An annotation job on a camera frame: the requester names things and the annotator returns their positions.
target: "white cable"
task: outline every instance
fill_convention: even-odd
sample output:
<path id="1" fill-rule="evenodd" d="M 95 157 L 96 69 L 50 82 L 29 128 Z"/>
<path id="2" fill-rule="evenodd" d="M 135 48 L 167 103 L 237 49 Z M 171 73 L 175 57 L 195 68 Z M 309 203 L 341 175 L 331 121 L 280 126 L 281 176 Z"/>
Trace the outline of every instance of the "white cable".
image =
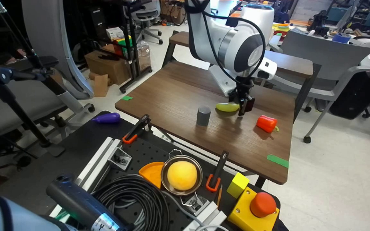
<path id="1" fill-rule="evenodd" d="M 220 229 L 222 229 L 223 231 L 229 231 L 228 229 L 226 229 L 225 227 L 220 226 L 220 225 L 205 225 L 205 226 L 203 226 L 203 227 L 201 227 L 201 228 L 198 228 L 196 231 L 201 231 L 201 230 L 203 230 L 203 229 L 211 228 L 211 227 L 220 228 Z"/>

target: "black coiled cable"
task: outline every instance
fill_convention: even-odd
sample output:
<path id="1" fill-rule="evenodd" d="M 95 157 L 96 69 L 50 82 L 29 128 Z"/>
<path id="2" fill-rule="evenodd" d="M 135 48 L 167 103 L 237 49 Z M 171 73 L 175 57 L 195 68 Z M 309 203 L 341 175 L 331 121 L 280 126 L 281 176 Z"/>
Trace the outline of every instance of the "black coiled cable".
<path id="1" fill-rule="evenodd" d="M 168 231 L 169 209 L 165 197 L 153 184 L 139 175 L 127 174 L 116 178 L 92 195 L 114 213 L 115 203 L 136 200 L 145 215 L 145 231 Z"/>

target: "yellow ball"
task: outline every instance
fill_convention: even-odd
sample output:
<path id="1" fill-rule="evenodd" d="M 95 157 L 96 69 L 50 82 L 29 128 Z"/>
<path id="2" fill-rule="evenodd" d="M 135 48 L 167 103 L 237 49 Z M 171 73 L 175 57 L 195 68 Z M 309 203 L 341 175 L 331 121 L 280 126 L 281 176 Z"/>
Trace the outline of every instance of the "yellow ball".
<path id="1" fill-rule="evenodd" d="M 168 169 L 168 182 L 176 190 L 190 190 L 197 182 L 197 168 L 188 161 L 173 163 Z"/>

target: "red button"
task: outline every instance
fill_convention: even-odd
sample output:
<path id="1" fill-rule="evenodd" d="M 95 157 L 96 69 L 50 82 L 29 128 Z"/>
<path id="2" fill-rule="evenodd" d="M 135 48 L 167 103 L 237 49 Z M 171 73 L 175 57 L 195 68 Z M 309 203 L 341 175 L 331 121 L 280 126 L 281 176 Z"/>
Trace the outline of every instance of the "red button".
<path id="1" fill-rule="evenodd" d="M 276 202 L 269 193 L 260 192 L 252 199 L 249 207 L 253 215 L 264 218 L 276 211 Z"/>

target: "green tape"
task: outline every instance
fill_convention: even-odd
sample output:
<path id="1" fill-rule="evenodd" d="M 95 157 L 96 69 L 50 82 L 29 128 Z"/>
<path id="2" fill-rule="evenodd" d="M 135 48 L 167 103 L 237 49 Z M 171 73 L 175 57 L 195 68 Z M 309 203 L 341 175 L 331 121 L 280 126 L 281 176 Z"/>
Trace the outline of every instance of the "green tape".
<path id="1" fill-rule="evenodd" d="M 125 95 L 124 97 L 122 97 L 122 99 L 128 101 L 128 100 L 132 99 L 132 97 Z"/>
<path id="2" fill-rule="evenodd" d="M 284 160 L 282 158 L 279 158 L 277 156 L 274 156 L 274 155 L 268 155 L 268 160 L 274 162 L 274 163 L 277 163 L 279 165 L 282 165 L 283 167 L 285 168 L 288 168 L 289 167 L 289 161 L 287 160 Z"/>

